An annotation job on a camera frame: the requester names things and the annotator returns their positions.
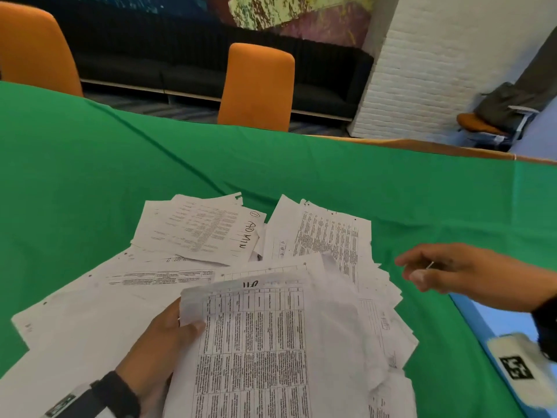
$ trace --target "wall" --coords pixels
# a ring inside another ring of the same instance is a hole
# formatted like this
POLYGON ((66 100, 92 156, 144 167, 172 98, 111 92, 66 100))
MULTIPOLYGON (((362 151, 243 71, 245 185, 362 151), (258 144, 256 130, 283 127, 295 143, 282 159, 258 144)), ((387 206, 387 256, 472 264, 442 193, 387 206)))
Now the wall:
POLYGON ((557 0, 398 0, 382 46, 364 44, 380 55, 351 135, 450 142, 456 114, 518 77, 555 26, 557 0))
POLYGON ((96 0, 245 29, 360 48, 373 0, 96 0))

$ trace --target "wall mural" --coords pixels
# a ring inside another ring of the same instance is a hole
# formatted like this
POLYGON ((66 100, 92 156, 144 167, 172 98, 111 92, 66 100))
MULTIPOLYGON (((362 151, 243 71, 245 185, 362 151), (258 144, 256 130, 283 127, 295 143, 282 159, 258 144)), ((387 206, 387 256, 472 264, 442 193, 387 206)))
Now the wall mural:
POLYGON ((122 8, 219 21, 361 48, 373 0, 97 0, 122 8))

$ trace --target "person's right hand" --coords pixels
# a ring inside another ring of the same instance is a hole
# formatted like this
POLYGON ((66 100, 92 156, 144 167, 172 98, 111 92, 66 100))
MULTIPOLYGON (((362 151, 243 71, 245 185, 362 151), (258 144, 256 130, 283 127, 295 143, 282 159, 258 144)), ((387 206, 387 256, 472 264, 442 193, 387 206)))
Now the person's right hand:
POLYGON ((488 307, 532 312, 557 295, 557 273, 465 244, 423 244, 395 259, 418 290, 460 293, 488 307), (425 268, 434 261, 440 269, 425 268))

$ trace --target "green cloth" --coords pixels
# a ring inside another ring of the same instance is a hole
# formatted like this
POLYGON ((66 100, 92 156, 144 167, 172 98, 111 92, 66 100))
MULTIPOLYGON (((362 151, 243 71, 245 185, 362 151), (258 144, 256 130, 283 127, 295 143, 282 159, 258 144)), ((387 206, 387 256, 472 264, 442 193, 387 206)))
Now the green cloth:
POLYGON ((270 215, 284 193, 372 221, 420 342, 406 373, 421 418, 522 416, 451 299, 417 292, 393 258, 461 241, 557 269, 556 167, 160 119, 5 82, 0 105, 0 375, 26 351, 10 317, 127 248, 145 200, 241 191, 270 215))

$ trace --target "black sofa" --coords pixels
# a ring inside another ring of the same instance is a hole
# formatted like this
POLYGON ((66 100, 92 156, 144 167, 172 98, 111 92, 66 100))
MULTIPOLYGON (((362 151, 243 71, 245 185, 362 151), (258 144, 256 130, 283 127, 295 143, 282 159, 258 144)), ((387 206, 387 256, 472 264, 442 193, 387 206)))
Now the black sofa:
POLYGON ((373 58, 357 48, 88 0, 8 0, 58 21, 83 80, 220 98, 234 42, 274 47, 296 61, 292 108, 352 119, 373 58))

